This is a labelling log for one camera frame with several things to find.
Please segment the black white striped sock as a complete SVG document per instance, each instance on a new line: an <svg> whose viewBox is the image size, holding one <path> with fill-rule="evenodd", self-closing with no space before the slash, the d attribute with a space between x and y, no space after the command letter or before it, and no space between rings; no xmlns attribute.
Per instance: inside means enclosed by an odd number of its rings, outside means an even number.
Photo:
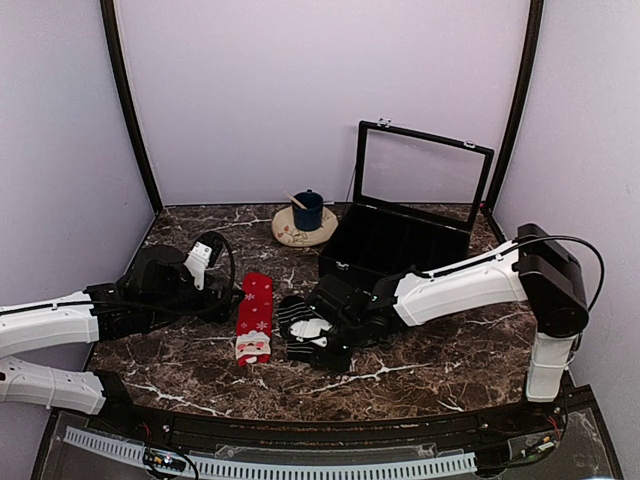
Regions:
<svg viewBox="0 0 640 480"><path fill-rule="evenodd" d="M277 309L280 336L289 360L313 365L325 352L327 333L333 325L310 308L302 297L287 296Z"/></svg>

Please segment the red Santa Christmas sock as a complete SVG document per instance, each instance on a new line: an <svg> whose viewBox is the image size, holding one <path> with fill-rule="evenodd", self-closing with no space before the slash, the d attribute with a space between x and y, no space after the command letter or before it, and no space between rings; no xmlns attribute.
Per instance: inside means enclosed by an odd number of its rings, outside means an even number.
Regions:
<svg viewBox="0 0 640 480"><path fill-rule="evenodd" d="M238 308L235 357L239 366L267 363L271 357L273 281L260 273L243 280L244 299Z"/></svg>

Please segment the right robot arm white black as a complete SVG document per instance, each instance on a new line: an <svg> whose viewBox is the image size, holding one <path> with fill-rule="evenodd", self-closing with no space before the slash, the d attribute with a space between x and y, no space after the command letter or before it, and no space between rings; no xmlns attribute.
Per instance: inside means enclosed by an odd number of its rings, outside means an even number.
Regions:
<svg viewBox="0 0 640 480"><path fill-rule="evenodd" d="M311 315L289 328L294 339L334 353L387 337L402 327L493 304L527 302L537 321L526 377L526 399L510 413L521 434L549 416L573 344L589 321L578 259L565 237L538 225L519 227L515 239L443 268L414 268L379 280L371 291L333 275L323 277L307 300Z"/></svg>

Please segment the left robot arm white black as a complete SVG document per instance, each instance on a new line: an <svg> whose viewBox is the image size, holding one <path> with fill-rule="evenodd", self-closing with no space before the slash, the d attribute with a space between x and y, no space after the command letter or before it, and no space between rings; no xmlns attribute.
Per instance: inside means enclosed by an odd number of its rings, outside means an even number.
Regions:
<svg viewBox="0 0 640 480"><path fill-rule="evenodd" d="M101 415L120 436L134 435L141 415L131 406L117 374L60 370L18 356L148 334L183 317L226 321L244 295L232 284L210 285L207 270L219 253L219 248L201 241L188 254L166 245L147 247L115 283L88 286L44 303L2 308L2 401Z"/></svg>

